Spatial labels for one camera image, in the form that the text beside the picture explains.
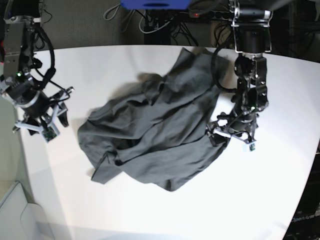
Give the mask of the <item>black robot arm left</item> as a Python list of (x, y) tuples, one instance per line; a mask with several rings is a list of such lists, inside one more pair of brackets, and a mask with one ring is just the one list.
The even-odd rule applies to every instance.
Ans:
[[(228, 3), (232, 31), (212, 55), (211, 74), (219, 90), (233, 95), (231, 101), (234, 107), (229, 114), (222, 112), (216, 121), (209, 123), (206, 133), (214, 147), (228, 144), (235, 138), (252, 152), (256, 148), (255, 131), (259, 113), (269, 105), (264, 54), (272, 50), (270, 21), (273, 13), (248, 0), (230, 0)], [(234, 44), (238, 54), (234, 63), (236, 88), (224, 87), (217, 76), (218, 53), (230, 44)]]

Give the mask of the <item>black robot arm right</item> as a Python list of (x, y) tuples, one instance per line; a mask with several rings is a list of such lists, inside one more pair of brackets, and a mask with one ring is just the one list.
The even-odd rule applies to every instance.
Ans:
[[(2, 0), (0, 2), (0, 95), (15, 108), (23, 110), (22, 120), (15, 122), (13, 132), (21, 129), (30, 135), (39, 134), (46, 142), (56, 138), (60, 132), (55, 121), (68, 127), (65, 101), (71, 97), (73, 87), (63, 88), (47, 96), (44, 89), (54, 84), (56, 74), (54, 47), (41, 26), (40, 1)], [(41, 80), (32, 75), (43, 63), (35, 57), (36, 42), (40, 39), (49, 50), (50, 65)]]

